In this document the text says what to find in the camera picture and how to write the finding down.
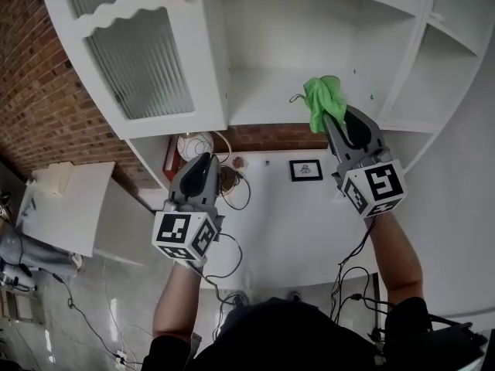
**wavy trim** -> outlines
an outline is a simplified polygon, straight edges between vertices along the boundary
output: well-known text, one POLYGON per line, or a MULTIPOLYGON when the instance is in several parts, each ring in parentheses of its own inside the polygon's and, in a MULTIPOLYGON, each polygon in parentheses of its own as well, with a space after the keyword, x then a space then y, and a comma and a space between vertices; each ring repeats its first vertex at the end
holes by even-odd
POLYGON ((130 19, 139 10, 154 11, 166 8, 168 0, 116 0, 114 3, 102 3, 93 14, 83 14, 74 21, 74 28, 81 38, 89 37, 96 29, 105 29, 117 19, 130 19))

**green cloth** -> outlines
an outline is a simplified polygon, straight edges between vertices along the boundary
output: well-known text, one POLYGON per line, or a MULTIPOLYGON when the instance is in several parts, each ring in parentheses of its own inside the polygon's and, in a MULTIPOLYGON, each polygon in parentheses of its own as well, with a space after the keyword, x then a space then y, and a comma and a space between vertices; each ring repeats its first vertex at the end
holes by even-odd
POLYGON ((290 103, 304 99, 306 106, 311 110, 309 126, 313 133, 324 132, 323 112, 332 115, 339 125, 343 124, 347 104, 340 91, 340 80, 335 76, 324 76, 312 78, 304 84, 306 96, 295 95, 290 103))

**white cabinet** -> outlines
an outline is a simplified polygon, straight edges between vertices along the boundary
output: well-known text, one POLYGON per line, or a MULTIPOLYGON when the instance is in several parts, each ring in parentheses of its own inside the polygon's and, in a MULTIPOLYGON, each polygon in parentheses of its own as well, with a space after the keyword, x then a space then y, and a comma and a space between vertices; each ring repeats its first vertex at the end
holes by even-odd
POLYGON ((74 68, 120 138, 226 127, 205 4, 46 0, 74 68))
POLYGON ((341 79, 408 171, 483 59, 495 0, 46 0, 84 86, 164 187, 169 134, 309 122, 341 79))

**brick wall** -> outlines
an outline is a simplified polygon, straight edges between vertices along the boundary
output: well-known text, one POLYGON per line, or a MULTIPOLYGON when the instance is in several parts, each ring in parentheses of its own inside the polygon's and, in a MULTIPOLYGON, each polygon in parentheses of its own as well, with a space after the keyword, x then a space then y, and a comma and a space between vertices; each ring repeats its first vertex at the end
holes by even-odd
MULTIPOLYGON (((271 151, 327 148, 323 133, 314 134, 309 124, 238 125, 220 132, 233 151, 271 151)), ((226 152, 225 142, 215 133, 215 152, 226 152)))
POLYGON ((43 0, 0 0, 0 156, 24 177, 53 162, 116 161, 126 189, 157 186, 82 86, 43 0))

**black sleeve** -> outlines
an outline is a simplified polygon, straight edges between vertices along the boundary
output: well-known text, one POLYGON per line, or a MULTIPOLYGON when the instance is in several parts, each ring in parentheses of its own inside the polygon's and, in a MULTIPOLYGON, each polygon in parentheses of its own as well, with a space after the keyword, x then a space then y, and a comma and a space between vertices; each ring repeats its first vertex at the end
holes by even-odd
POLYGON ((392 308, 385 321, 385 342, 401 335, 432 330, 425 300, 412 297, 392 308))
POLYGON ((191 347, 182 339, 171 335, 162 335, 152 341, 149 354, 142 362, 142 371, 156 369, 183 370, 191 352, 191 347))

